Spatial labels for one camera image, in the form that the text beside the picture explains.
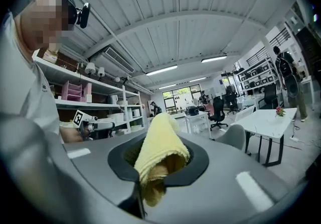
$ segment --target ceiling vent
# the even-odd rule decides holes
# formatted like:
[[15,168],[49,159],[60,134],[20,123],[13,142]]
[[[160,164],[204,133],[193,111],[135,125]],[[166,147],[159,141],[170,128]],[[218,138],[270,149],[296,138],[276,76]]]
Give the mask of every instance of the ceiling vent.
[[119,54],[117,53],[113,48],[110,46],[107,47],[107,50],[105,51],[108,58],[111,58],[114,62],[118,63],[121,67],[126,69],[129,73],[133,73],[135,69]]

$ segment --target chair back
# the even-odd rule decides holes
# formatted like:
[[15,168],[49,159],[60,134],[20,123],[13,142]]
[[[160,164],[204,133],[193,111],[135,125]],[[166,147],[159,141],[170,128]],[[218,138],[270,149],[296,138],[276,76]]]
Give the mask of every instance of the chair back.
[[209,103],[209,104],[204,104],[203,105],[205,110],[209,111],[209,115],[213,116],[214,115],[214,107]]
[[215,121],[221,122],[225,118],[225,113],[223,112],[224,101],[218,96],[213,99],[214,116]]
[[276,85],[270,84],[264,89],[264,101],[266,104],[272,104],[274,99],[276,99]]
[[255,112],[255,110],[256,110],[255,105],[252,105],[251,107],[246,108],[246,109],[244,109],[244,110],[236,113],[234,122],[237,122],[237,121],[239,121],[240,119],[245,118],[246,116],[251,115],[252,113]]
[[233,146],[241,151],[244,151],[245,130],[241,125],[232,125],[222,136],[217,138],[215,141]]

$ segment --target towel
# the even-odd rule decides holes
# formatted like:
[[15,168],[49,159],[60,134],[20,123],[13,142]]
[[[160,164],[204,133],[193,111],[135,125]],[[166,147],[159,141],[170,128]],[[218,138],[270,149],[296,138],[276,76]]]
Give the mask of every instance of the towel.
[[151,122],[134,168],[139,173],[142,198],[155,206],[165,193],[163,179],[182,169],[190,158],[175,131],[179,125],[168,113],[158,114]]

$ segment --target fluorescent light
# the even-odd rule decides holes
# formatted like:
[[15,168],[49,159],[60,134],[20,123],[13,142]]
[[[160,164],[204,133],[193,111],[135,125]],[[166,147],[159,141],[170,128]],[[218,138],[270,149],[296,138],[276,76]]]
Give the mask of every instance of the fluorescent light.
[[164,88],[168,88],[168,87],[176,86],[176,85],[177,85],[177,84],[175,84],[175,85],[167,85],[167,86],[160,87],[159,89],[164,89]]
[[201,78],[193,79],[193,80],[191,80],[191,81],[189,81],[189,82],[194,82],[194,81],[202,80],[202,79],[205,79],[205,78],[206,78],[206,77],[201,77]]
[[157,73],[161,73],[161,72],[168,71],[168,70],[171,70],[171,69],[176,69],[176,68],[177,68],[177,65],[174,65],[174,66],[167,67],[167,68],[164,68],[164,69],[155,70],[155,71],[146,73],[146,76],[151,76],[151,75],[154,75],[154,74],[157,74]]
[[208,58],[208,59],[203,59],[202,63],[204,62],[209,62],[209,61],[217,61],[217,60],[223,60],[225,59],[227,56],[219,56],[219,57],[213,57],[213,58]]

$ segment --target ceiling light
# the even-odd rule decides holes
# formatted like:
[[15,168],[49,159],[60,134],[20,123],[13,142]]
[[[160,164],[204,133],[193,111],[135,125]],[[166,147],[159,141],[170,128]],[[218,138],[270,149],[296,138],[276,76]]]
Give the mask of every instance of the ceiling light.
[[176,86],[176,85],[177,85],[177,84],[175,84],[175,85],[167,85],[167,86],[160,87],[159,89],[164,89],[164,88],[168,88],[168,87]]
[[151,75],[154,75],[154,74],[157,74],[157,73],[161,73],[161,72],[164,72],[164,71],[167,71],[167,70],[171,70],[171,69],[176,69],[176,68],[177,68],[177,65],[174,65],[174,66],[167,67],[167,68],[164,68],[164,69],[155,70],[155,71],[146,73],[146,76],[151,76]]
[[193,79],[193,80],[191,80],[191,81],[189,81],[189,82],[194,82],[194,81],[202,80],[202,79],[205,79],[205,78],[206,78],[206,77],[201,77],[201,78]]
[[202,63],[204,62],[209,62],[209,61],[217,61],[217,60],[223,60],[225,59],[227,56],[219,56],[219,57],[213,57],[213,58],[208,58],[208,59],[203,59]]

